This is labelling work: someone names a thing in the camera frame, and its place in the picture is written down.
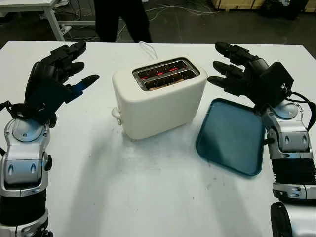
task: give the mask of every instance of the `black bag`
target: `black bag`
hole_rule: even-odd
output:
[[[307,2],[308,0],[291,0],[289,6],[283,6],[279,0],[266,0],[260,8],[260,13],[267,17],[283,16],[294,20],[305,8]]]

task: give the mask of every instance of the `floor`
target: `floor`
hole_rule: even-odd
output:
[[[93,0],[79,0],[82,20],[94,20]],[[176,6],[161,8],[163,5]],[[302,44],[316,59],[316,13],[301,13],[294,21],[266,18],[258,11],[236,10],[215,12],[206,0],[149,0],[144,4],[155,43],[259,43]],[[185,7],[194,9],[195,14]],[[59,20],[78,19],[76,0],[56,9]],[[132,42],[124,22],[118,28],[118,42]],[[67,40],[98,41],[94,27],[76,27],[66,34]],[[0,48],[8,40],[55,40],[47,20],[40,13],[14,14],[7,23],[0,23]]]

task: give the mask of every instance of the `black pants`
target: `black pants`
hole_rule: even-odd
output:
[[[141,0],[94,0],[94,6],[95,30],[101,42],[115,42],[121,17],[135,42],[152,43]]]

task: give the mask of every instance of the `white toaster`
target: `white toaster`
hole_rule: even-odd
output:
[[[205,70],[185,57],[118,71],[113,75],[118,106],[112,115],[132,139],[175,128],[194,118],[206,78]]]

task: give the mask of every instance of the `table surface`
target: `table surface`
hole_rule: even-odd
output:
[[[0,0],[0,7],[52,6],[56,0]]]
[[[0,51],[0,102],[24,100],[33,64],[62,42],[8,42]],[[154,44],[158,57],[184,55],[195,59],[209,75],[214,60],[228,63],[213,44]],[[316,61],[297,45],[244,45],[268,64],[281,61],[295,79],[293,91],[316,101]],[[53,157],[47,208],[49,229],[58,237],[231,237],[272,236],[270,206],[273,173],[267,147],[262,172],[245,178],[199,157],[195,140],[205,113],[215,98],[245,105],[206,84],[194,120],[141,141],[124,135],[111,116],[116,106],[112,75],[120,68],[148,62],[137,44],[88,43],[77,61],[85,69],[76,83],[90,74],[99,80],[83,96],[63,105],[51,130],[47,151]],[[10,120],[0,115],[4,128]],[[316,147],[315,129],[310,131]],[[4,136],[0,144],[5,148]]]

